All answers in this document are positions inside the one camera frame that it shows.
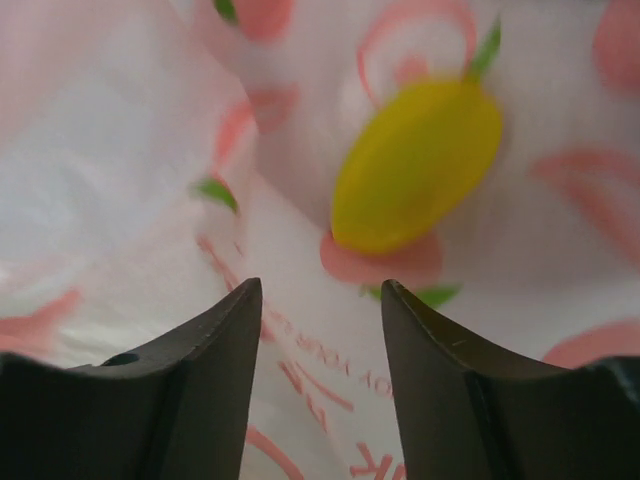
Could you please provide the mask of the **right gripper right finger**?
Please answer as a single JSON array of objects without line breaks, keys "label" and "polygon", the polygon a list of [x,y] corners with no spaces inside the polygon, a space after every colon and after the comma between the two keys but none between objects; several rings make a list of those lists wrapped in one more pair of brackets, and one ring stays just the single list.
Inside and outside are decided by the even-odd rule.
[{"label": "right gripper right finger", "polygon": [[384,340],[410,479],[635,479],[639,361],[564,369],[509,351],[381,288]]}]

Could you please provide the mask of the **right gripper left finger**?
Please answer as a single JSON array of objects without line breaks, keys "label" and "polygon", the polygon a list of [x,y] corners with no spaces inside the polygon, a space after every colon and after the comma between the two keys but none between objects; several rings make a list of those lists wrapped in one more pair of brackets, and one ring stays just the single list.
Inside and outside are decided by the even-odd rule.
[{"label": "right gripper left finger", "polygon": [[5,479],[235,479],[261,331],[249,279],[209,310],[105,363],[1,357]]}]

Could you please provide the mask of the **pink plastic bag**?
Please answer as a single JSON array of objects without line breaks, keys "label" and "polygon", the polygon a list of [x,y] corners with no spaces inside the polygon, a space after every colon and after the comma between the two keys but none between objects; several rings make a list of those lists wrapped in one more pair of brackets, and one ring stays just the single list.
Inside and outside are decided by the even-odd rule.
[{"label": "pink plastic bag", "polygon": [[[405,88],[479,82],[480,183],[387,254],[336,179]],[[410,479],[381,288],[564,369],[639,361],[635,1],[5,1],[1,357],[98,366],[262,288],[235,479]]]}]

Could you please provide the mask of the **yellow fake banana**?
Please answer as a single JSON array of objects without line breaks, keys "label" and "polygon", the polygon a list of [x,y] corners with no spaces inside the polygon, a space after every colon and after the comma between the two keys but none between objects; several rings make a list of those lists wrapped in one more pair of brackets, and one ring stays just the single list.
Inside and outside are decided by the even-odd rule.
[{"label": "yellow fake banana", "polygon": [[484,178],[502,130],[497,101],[477,81],[440,78],[400,91],[367,124],[337,176],[335,242],[387,254],[423,236]]}]

